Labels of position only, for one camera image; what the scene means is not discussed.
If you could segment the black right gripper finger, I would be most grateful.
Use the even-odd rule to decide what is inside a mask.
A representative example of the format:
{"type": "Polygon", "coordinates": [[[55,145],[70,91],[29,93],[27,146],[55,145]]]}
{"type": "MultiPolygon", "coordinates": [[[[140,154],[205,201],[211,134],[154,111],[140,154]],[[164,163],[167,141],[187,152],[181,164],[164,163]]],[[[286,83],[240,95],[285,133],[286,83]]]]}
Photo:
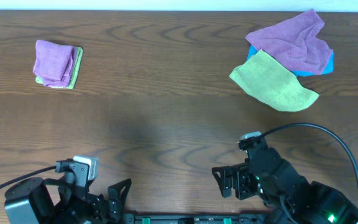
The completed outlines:
{"type": "Polygon", "coordinates": [[[227,198],[232,195],[232,177],[218,176],[218,186],[222,197],[227,198]]]}
{"type": "Polygon", "coordinates": [[[211,171],[217,182],[223,182],[225,179],[232,179],[237,176],[236,166],[213,167],[211,171]]]}

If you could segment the purple cloth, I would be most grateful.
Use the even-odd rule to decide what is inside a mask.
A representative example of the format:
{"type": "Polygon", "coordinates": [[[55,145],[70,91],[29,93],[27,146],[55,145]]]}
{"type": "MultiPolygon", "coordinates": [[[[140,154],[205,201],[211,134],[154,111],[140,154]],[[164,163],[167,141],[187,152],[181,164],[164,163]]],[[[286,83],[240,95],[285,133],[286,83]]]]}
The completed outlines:
{"type": "Polygon", "coordinates": [[[317,38],[324,21],[313,9],[274,26],[245,36],[257,51],[263,50],[289,71],[307,71],[322,75],[334,50],[317,38]]]}
{"type": "Polygon", "coordinates": [[[40,77],[44,86],[66,88],[70,82],[76,48],[46,40],[35,44],[36,59],[33,72],[40,77]]]}

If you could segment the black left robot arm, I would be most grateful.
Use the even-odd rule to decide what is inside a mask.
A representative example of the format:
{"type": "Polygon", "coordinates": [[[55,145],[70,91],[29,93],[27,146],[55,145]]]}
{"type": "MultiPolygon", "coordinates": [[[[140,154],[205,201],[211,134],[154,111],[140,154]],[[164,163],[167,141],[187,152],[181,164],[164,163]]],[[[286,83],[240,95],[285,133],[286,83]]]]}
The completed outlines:
{"type": "Polygon", "coordinates": [[[108,199],[90,193],[98,176],[97,157],[77,155],[56,162],[59,179],[31,177],[12,186],[4,208],[10,223],[120,223],[132,181],[108,187],[108,199]]]}

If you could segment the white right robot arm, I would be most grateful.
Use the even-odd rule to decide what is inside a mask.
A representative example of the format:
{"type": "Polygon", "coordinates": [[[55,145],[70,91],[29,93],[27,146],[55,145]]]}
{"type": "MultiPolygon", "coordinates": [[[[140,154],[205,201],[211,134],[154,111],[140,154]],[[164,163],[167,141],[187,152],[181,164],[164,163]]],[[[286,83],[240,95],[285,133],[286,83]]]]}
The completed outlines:
{"type": "Polygon", "coordinates": [[[212,168],[224,198],[232,191],[239,200],[259,196],[295,223],[358,223],[358,208],[344,194],[308,182],[276,149],[258,146],[247,155],[241,164],[212,168]]]}

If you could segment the olive green flat cloth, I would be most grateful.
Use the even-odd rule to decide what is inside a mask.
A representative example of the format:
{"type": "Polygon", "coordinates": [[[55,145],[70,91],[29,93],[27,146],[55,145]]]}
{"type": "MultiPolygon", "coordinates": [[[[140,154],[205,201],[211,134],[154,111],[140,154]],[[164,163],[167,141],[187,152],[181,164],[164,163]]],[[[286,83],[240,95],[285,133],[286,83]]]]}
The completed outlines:
{"type": "Polygon", "coordinates": [[[237,66],[229,77],[249,96],[281,112],[305,110],[319,98],[263,50],[237,66]]]}

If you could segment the folded light green cloth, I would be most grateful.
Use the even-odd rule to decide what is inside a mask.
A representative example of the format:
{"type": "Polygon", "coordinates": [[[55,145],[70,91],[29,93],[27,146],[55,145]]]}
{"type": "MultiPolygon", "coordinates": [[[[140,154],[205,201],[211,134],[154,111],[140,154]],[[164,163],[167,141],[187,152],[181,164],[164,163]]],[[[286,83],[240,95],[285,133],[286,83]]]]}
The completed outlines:
{"type": "Polygon", "coordinates": [[[76,47],[75,64],[74,64],[73,69],[71,71],[70,82],[65,87],[65,89],[71,89],[71,90],[74,89],[76,81],[77,81],[77,78],[78,78],[78,74],[79,74],[79,71],[80,71],[82,57],[83,57],[83,49],[81,47],[76,47]]]}

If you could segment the blue cloth under pile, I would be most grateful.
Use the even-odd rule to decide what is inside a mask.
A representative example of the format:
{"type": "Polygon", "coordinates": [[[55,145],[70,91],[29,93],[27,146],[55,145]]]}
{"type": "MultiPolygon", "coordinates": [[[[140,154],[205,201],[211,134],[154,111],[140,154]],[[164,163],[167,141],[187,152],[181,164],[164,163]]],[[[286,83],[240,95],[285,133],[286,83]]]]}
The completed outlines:
{"type": "MultiPolygon", "coordinates": [[[[247,60],[250,59],[256,53],[257,53],[257,49],[253,45],[251,45],[248,51],[247,60]]],[[[329,73],[332,73],[333,71],[334,71],[334,53],[331,54],[329,58],[329,62],[324,68],[322,75],[327,75],[329,73]]],[[[307,72],[307,71],[300,71],[300,70],[299,71],[292,70],[291,72],[297,77],[309,77],[314,75],[314,73],[307,72]]]]}

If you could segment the purple crumpled cloth on pile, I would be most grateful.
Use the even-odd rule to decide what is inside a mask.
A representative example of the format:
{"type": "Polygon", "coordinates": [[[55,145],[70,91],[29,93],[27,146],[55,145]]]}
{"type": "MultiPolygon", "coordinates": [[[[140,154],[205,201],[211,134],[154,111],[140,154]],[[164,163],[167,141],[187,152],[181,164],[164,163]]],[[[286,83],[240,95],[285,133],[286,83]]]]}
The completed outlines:
{"type": "Polygon", "coordinates": [[[245,36],[257,51],[263,50],[289,71],[307,71],[322,75],[334,50],[317,38],[324,21],[313,9],[274,26],[245,36]]]}

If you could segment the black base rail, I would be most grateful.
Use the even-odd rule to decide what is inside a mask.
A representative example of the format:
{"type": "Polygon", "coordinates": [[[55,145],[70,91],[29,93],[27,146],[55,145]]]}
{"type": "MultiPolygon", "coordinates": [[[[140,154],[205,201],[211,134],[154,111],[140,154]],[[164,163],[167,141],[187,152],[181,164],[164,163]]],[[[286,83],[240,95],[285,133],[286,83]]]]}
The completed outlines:
{"type": "Polygon", "coordinates": [[[242,213],[239,215],[135,215],[124,213],[123,224],[258,224],[267,214],[242,213]]]}

